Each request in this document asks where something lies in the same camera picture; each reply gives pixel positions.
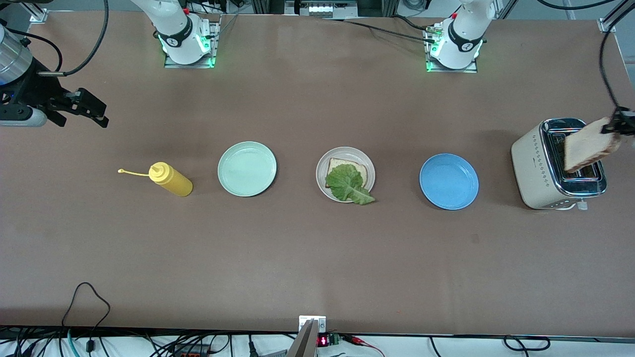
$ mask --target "gray floor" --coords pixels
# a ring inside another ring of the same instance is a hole
[[[589,4],[597,0],[549,0],[554,4],[582,5]],[[586,10],[563,11],[548,8],[536,0],[520,0],[512,10],[509,18],[525,20],[588,20],[598,19],[606,15],[618,2],[618,0]],[[428,10],[417,14],[399,5],[399,13],[404,16],[418,17],[447,17],[459,6],[458,0],[433,0]],[[109,0],[112,10],[117,11],[139,11],[139,8],[130,0]],[[45,6],[49,10],[101,10],[104,8],[102,0],[54,0]],[[17,30],[26,30],[29,16],[18,4],[12,4],[3,11],[0,11],[0,18],[8,21],[9,27]],[[624,63],[629,73],[631,82],[635,87],[635,11],[627,15],[617,26],[617,40],[620,44]]]

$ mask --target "bottle cap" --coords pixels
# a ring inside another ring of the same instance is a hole
[[[168,183],[174,176],[174,169],[166,163],[156,163],[148,171],[150,179],[159,185]]]

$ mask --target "white plate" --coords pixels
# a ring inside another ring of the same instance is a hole
[[[343,203],[351,203],[352,200],[349,198],[346,201],[340,201],[339,199],[333,196],[331,189],[326,188],[326,175],[328,174],[328,162],[331,158],[336,159],[344,159],[348,161],[353,161],[354,163],[358,163],[360,165],[364,165],[366,170],[368,171],[368,179],[364,184],[364,188],[370,192],[375,185],[375,167],[373,166],[373,162],[370,161],[370,158],[360,150],[355,149],[354,147],[342,146],[336,147],[332,150],[329,150],[322,158],[319,160],[316,168],[316,180],[319,189],[322,190],[322,193],[329,197],[330,199]]]

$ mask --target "plate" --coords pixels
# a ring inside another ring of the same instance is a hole
[[[259,142],[245,141],[230,147],[218,162],[218,179],[227,192],[241,197],[266,190],[276,177],[274,153]]]
[[[446,210],[469,206],[478,194],[478,176],[470,163],[454,154],[438,154],[421,167],[419,184],[425,197]]]
[[[319,189],[329,197],[330,199],[343,203],[351,203],[352,200],[349,198],[346,201],[340,201],[339,199],[333,196],[331,189],[326,188],[326,175],[328,174],[328,162],[331,158],[336,159],[344,159],[348,161],[353,161],[354,163],[358,163],[360,165],[364,165],[366,170],[368,171],[368,179],[364,184],[364,188],[370,192],[375,185],[375,167],[373,166],[373,162],[370,161],[370,158],[361,150],[357,150],[354,147],[342,146],[336,147],[332,150],[329,150],[322,158],[317,162],[316,168],[316,180]]]

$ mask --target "teal cable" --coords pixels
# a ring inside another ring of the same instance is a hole
[[[73,354],[75,355],[75,357],[79,357],[79,353],[77,353],[77,349],[75,348],[75,345],[73,344],[73,339],[70,337],[70,329],[68,333],[66,333],[66,339],[69,340],[70,350],[73,351]]]

